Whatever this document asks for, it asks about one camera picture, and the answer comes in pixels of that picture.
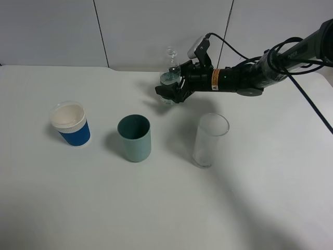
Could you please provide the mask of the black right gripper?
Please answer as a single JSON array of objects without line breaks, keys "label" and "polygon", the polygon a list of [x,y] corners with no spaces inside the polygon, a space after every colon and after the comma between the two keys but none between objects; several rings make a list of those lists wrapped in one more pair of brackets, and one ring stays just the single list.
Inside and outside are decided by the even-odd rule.
[{"label": "black right gripper", "polygon": [[176,64],[168,69],[173,76],[181,76],[180,86],[178,83],[169,85],[159,85],[155,87],[157,95],[174,103],[184,102],[194,92],[211,91],[210,80],[212,77],[213,66],[207,54],[207,48],[197,47],[194,56],[199,62],[193,63],[192,60],[182,64]]}]

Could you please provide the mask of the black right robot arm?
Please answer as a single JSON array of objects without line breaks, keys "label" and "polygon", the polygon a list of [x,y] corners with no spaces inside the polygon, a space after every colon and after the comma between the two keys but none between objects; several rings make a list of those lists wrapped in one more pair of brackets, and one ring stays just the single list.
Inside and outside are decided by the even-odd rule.
[{"label": "black right robot arm", "polygon": [[246,58],[233,67],[215,69],[207,50],[208,33],[200,37],[188,51],[189,61],[181,65],[180,82],[160,85],[156,94],[175,103],[182,103],[194,92],[229,92],[243,96],[260,96],[264,89],[295,76],[296,68],[332,67],[332,20],[305,39],[291,37],[264,52]]}]

